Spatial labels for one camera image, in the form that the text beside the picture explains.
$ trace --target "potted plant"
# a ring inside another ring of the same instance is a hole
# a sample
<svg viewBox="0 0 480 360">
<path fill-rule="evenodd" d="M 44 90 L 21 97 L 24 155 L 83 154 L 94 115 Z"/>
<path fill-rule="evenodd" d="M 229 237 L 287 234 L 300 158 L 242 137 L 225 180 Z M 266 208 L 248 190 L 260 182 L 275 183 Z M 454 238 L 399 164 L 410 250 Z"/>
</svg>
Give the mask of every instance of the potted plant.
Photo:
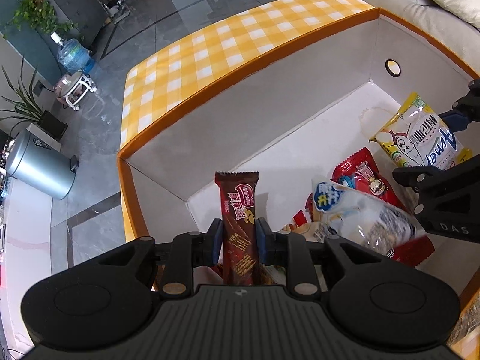
<svg viewBox="0 0 480 360">
<path fill-rule="evenodd" d="M 37 125 L 40 128 L 42 128 L 45 132 L 49 133 L 49 135 L 51 135 L 56 140 L 59 140 L 60 138 L 62 138 L 63 133 L 68 127 L 68 124 L 59 121 L 49 111 L 43 111 L 40 108 L 40 106 L 37 104 L 33 94 L 33 85 L 34 85 L 35 77 L 37 76 L 37 69 L 35 69 L 32 79 L 30 80 L 30 84 L 28 85 L 28 88 L 27 88 L 23 83 L 24 61 L 25 61 L 25 58 L 22 57 L 22 66 L 20 68 L 20 78 L 18 79 L 17 88 L 13 86 L 10 80 L 10 77 L 5 71 L 5 68 L 3 66 L 1 67 L 3 70 L 3 74 L 5 75 L 5 78 L 8 82 L 8 85 L 12 88 L 12 90 L 14 90 L 19 100 L 15 101 L 15 100 L 9 99 L 8 97 L 2 96 L 2 98 L 4 98 L 6 101 L 8 101 L 10 104 L 13 105 L 13 109 L 0 109 L 0 111 L 10 112 L 16 115 L 0 117 L 0 121 L 6 120 L 6 119 L 19 119 L 20 121 L 16 125 L 22 122 L 37 123 Z"/>
</svg>

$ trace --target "water bottle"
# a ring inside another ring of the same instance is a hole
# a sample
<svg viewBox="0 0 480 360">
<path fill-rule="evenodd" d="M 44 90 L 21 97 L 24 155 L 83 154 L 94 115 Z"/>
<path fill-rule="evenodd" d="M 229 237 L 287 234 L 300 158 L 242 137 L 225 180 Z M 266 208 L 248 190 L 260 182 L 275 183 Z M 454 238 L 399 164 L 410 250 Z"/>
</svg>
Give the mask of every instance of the water bottle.
<svg viewBox="0 0 480 360">
<path fill-rule="evenodd" d="M 50 37 L 58 44 L 57 60 L 68 71 L 83 71 L 86 74 L 92 70 L 95 61 L 78 40 L 63 40 L 56 32 Z"/>
</svg>

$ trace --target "red logo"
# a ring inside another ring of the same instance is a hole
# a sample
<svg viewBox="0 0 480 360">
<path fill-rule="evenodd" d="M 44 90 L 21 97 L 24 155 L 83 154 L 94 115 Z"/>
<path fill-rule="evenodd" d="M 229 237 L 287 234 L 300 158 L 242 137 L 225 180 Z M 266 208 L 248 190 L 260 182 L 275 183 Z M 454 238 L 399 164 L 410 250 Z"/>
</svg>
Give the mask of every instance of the red logo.
<svg viewBox="0 0 480 360">
<path fill-rule="evenodd" d="M 248 184 L 239 184 L 235 190 L 240 195 L 241 203 L 244 207 L 253 207 L 254 203 L 254 189 Z"/>
</svg>

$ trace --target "tile floor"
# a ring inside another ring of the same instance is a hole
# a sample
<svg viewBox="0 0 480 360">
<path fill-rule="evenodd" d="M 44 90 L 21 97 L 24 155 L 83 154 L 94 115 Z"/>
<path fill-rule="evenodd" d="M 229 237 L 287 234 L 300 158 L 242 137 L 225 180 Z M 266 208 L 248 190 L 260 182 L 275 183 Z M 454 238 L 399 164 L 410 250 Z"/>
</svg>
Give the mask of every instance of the tile floor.
<svg viewBox="0 0 480 360">
<path fill-rule="evenodd" d="M 69 124 L 61 143 L 80 167 L 67 198 L 52 208 L 52 273 L 125 241 L 116 165 L 127 72 L 172 42 L 212 23 L 273 0 L 128 0 L 131 14 L 97 37 L 98 85 L 81 110 L 52 110 Z"/>
</svg>

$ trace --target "trash can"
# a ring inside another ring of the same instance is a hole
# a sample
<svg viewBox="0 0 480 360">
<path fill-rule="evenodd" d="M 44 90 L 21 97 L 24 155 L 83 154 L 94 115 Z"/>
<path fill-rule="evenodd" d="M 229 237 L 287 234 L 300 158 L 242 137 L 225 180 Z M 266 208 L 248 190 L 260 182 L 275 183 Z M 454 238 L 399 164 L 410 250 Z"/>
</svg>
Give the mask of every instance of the trash can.
<svg viewBox="0 0 480 360">
<path fill-rule="evenodd" d="M 28 130 L 18 134 L 6 163 L 9 175 L 59 200 L 70 191 L 77 168 L 75 156 L 65 157 Z"/>
</svg>

